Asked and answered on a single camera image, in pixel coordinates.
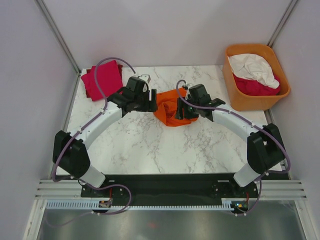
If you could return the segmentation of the orange t shirt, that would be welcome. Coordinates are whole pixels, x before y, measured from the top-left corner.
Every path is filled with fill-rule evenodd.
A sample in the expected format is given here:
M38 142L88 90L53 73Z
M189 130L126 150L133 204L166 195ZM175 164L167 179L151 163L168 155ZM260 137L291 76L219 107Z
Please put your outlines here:
M178 92L173 89L156 95L157 111L153 114L167 127L179 127L189 125L198 120L198 117L192 119L177 119L177 99L179 98Z

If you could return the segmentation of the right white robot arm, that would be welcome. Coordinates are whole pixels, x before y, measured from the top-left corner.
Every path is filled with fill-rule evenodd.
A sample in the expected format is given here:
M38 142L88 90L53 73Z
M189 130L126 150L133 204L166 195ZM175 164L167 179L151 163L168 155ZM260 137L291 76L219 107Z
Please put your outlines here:
M247 162L233 175L234 181L229 184L233 196L242 196L247 191L247 185L273 173L272 168L283 160L290 160L275 124L254 123L220 98L212 99L203 84L191 86L185 83L182 88L186 91L185 96L182 96L179 87L176 88L177 119L201 116L224 126L246 142Z

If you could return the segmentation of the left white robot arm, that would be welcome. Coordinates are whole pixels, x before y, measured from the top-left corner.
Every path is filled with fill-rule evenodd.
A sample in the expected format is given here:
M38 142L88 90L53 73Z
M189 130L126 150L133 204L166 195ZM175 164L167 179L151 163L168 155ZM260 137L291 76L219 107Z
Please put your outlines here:
M108 127L126 114L132 111L154 113L157 110L157 91L149 89L150 79L148 74L130 77L126 86L110 95L107 104L87 123L70 132L61 130L55 135L51 173L55 182L60 180L56 172L61 168L71 177L91 185L99 197L109 193L110 185L105 181L105 175L92 166L88 149Z

